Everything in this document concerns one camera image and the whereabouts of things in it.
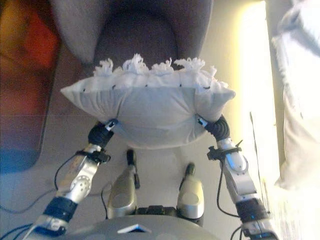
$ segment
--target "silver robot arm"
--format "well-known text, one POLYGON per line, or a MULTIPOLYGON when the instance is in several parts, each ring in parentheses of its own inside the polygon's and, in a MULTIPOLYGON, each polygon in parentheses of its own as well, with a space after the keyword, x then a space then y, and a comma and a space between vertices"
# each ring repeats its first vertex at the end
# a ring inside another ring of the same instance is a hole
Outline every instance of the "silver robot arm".
POLYGON ((45 240, 66 233, 68 223, 78 204, 88 196, 92 179, 101 163, 110 160, 103 147, 111 139, 112 128, 117 124, 111 120, 106 125, 98 124, 89 133, 89 145, 75 154, 64 179, 58 186, 55 197, 43 214, 31 226, 23 240, 45 240))
POLYGON ((207 156, 209 160, 221 162, 226 186, 242 221, 244 235, 252 240, 279 240, 273 219, 266 211, 249 175, 248 161, 241 154, 241 148, 230 138, 226 119, 221 116, 217 122, 211 123, 199 117, 198 122, 216 138, 218 149, 210 147, 207 156))

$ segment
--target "bright light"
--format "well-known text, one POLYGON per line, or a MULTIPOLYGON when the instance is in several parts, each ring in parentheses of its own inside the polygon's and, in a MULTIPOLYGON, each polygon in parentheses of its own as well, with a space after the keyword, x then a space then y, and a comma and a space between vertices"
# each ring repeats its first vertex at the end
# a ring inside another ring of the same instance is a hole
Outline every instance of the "bright light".
POLYGON ((265 1, 247 4, 239 21, 238 61, 243 83, 243 138, 253 139, 252 123, 248 120, 251 113, 260 175, 267 177, 268 182, 275 182, 279 177, 279 155, 265 1))

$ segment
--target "gray chair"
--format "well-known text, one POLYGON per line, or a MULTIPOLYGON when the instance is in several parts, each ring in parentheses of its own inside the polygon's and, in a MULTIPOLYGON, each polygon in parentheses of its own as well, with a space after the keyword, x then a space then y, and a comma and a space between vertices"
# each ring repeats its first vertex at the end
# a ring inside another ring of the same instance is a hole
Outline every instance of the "gray chair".
POLYGON ((61 38, 92 76, 100 60, 135 53, 155 63, 198 57, 213 0, 51 0, 61 38))

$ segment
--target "white cushion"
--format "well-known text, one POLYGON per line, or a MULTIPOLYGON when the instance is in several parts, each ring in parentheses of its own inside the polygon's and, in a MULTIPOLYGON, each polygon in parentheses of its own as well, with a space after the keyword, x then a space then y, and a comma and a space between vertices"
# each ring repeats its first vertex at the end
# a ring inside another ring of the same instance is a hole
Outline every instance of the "white cushion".
POLYGON ((114 133, 133 148, 160 149, 186 145, 205 133, 197 115, 215 122, 225 103, 235 96, 214 78, 216 70, 201 70, 204 61, 171 60, 149 70, 135 54, 122 68, 101 61, 93 77, 61 89, 78 108, 106 123, 117 119, 114 133))

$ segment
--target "chair seat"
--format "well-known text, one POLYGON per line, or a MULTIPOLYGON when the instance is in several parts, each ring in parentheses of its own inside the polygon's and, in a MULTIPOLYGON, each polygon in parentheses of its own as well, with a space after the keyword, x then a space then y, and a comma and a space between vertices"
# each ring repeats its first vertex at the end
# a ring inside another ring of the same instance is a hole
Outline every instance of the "chair seat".
POLYGON ((144 12, 115 15, 100 35, 91 69, 107 58, 112 59, 115 68, 122 66, 123 59, 131 59, 136 53, 141 54, 149 68, 170 58, 177 59, 176 38, 164 18, 144 12))

